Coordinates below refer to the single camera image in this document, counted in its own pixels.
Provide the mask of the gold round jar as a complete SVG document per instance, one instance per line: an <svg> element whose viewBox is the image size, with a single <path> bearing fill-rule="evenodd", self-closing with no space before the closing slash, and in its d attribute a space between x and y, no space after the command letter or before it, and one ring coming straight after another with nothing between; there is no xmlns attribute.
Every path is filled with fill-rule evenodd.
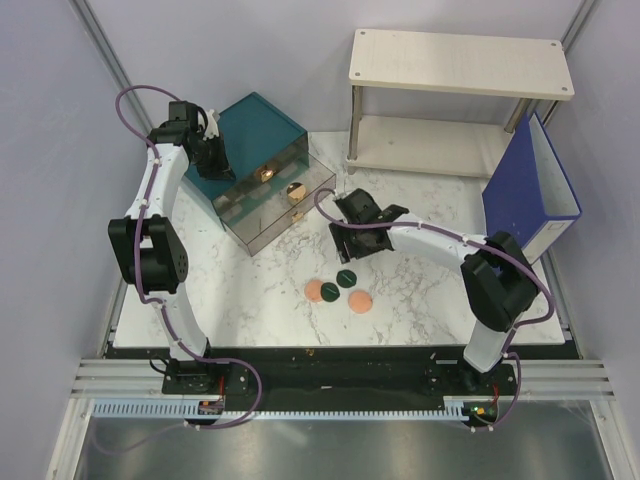
<svg viewBox="0 0 640 480"><path fill-rule="evenodd" d="M307 188L300 182L292 182L286 188L287 199L291 205L296 205L307 196Z"/></svg>

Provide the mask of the teal drawer organizer box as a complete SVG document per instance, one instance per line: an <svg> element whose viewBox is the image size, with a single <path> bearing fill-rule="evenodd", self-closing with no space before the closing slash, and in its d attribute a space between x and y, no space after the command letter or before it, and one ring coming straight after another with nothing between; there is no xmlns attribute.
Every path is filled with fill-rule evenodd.
<svg viewBox="0 0 640 480"><path fill-rule="evenodd" d="M249 242L290 208L286 188L310 169L308 132L256 92L220 114L234 180L205 180L194 166L184 186L223 228Z"/></svg>

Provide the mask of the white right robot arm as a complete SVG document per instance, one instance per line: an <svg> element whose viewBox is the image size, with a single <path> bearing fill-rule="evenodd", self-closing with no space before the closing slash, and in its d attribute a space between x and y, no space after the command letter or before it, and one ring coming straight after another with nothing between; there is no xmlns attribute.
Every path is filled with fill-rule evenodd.
<svg viewBox="0 0 640 480"><path fill-rule="evenodd" d="M362 189L334 203L341 220L321 214L343 263L392 251L426 257L461 275L476 323L457 377L465 391L483 392L494 381L493 368L504 358L519 319L543 292L516 240L503 231L490 237L458 233L399 205L382 209Z"/></svg>

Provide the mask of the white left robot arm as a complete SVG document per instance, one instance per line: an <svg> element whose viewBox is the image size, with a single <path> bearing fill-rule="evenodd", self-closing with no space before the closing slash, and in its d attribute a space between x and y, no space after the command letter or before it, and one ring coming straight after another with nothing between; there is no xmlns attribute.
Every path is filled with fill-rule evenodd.
<svg viewBox="0 0 640 480"><path fill-rule="evenodd" d="M108 225L124 281L151 306L169 341L164 362L166 394L222 393L219 367L205 360L209 342L186 291L189 259L171 222L178 187L190 167L205 178L232 180L216 111L173 100L168 118L144 136L146 169L131 207Z"/></svg>

